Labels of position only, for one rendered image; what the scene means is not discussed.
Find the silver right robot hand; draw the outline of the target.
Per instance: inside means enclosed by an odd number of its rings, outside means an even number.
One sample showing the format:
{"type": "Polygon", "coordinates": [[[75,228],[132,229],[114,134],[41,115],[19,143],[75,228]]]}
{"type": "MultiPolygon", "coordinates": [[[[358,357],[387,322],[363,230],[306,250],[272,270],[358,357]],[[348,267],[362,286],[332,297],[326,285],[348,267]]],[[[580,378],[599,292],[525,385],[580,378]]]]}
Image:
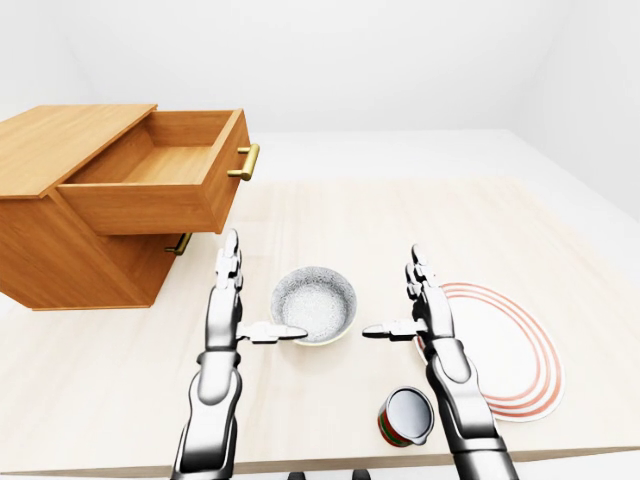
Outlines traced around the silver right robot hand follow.
{"type": "Polygon", "coordinates": [[[425,343],[455,336],[448,298],[431,264],[418,244],[411,247],[411,262],[405,266],[406,291],[412,304],[410,320],[392,320],[366,327],[365,338],[410,341],[418,336],[425,343]]]}

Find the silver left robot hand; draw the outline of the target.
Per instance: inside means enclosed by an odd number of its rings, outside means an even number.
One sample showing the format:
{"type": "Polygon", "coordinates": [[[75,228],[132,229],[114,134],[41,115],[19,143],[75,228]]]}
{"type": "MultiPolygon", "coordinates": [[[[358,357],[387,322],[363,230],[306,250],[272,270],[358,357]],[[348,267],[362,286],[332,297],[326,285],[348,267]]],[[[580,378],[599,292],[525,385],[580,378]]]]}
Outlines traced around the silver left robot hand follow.
{"type": "Polygon", "coordinates": [[[302,339],[308,332],[300,327],[259,321],[242,324],[243,288],[242,252],[239,236],[230,229],[224,246],[216,257],[216,283],[212,287],[206,317],[205,349],[235,350],[239,341],[253,344],[275,344],[279,340],[302,339]]]}

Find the patterned grey bowl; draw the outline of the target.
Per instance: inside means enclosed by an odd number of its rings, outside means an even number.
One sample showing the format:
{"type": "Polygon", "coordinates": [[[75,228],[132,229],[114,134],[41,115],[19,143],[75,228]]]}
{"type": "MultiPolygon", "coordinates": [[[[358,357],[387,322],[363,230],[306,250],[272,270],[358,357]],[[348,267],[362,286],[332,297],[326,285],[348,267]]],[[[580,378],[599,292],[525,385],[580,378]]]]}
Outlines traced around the patterned grey bowl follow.
{"type": "Polygon", "coordinates": [[[336,342],[351,328],[357,296],[351,283],[335,270],[307,266],[285,275],[271,296],[271,317],[277,324],[299,327],[307,336],[295,340],[319,347],[336,342]]]}

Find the wooden cabinet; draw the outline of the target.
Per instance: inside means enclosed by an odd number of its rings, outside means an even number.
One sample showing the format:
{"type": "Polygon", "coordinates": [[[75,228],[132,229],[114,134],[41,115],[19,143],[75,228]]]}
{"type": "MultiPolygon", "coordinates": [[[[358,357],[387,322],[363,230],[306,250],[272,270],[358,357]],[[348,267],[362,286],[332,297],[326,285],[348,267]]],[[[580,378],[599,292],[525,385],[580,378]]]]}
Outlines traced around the wooden cabinet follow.
{"type": "Polygon", "coordinates": [[[44,105],[0,122],[0,293],[34,310],[117,307],[124,273],[57,188],[156,111],[44,105]]]}

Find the white plate with red rings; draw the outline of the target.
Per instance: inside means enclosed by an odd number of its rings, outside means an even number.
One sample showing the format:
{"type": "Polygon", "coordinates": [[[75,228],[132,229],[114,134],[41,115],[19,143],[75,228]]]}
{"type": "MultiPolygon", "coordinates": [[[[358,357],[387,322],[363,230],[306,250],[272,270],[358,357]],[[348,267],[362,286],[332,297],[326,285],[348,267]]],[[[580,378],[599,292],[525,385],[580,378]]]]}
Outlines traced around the white plate with red rings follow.
{"type": "Polygon", "coordinates": [[[456,338],[477,369],[480,391],[494,417],[530,422],[556,410],[566,376],[543,324],[519,303],[489,287],[449,282],[442,289],[456,338]]]}

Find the closed wooden drawer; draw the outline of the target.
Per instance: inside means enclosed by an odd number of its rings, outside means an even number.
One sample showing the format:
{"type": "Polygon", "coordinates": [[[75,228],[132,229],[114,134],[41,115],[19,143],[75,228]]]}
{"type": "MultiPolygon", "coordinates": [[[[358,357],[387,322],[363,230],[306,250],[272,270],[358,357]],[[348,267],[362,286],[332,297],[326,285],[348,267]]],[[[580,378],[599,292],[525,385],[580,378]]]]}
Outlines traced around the closed wooden drawer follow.
{"type": "Polygon", "coordinates": [[[171,269],[181,234],[99,236],[109,258],[124,273],[119,282],[125,296],[117,307],[150,307],[171,269]]]}

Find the red and green tin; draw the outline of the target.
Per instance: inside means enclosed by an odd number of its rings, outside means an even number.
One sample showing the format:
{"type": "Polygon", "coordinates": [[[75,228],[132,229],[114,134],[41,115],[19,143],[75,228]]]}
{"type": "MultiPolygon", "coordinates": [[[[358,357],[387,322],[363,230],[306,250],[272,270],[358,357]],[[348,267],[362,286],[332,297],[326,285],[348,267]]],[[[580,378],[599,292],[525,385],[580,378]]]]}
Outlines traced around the red and green tin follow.
{"type": "Polygon", "coordinates": [[[431,402],[423,392],[410,386],[393,390],[377,415],[383,439],[394,447],[424,445],[434,423],[431,402]]]}

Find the open wooden drawer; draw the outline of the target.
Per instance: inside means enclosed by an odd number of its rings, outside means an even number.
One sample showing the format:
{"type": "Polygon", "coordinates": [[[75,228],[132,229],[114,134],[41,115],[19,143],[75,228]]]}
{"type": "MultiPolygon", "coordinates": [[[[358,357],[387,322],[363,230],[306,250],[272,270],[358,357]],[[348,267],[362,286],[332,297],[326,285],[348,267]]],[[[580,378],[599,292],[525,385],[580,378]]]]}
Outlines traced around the open wooden drawer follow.
{"type": "Polygon", "coordinates": [[[57,191],[100,235],[219,233],[249,145],[241,109],[153,111],[57,191]]]}

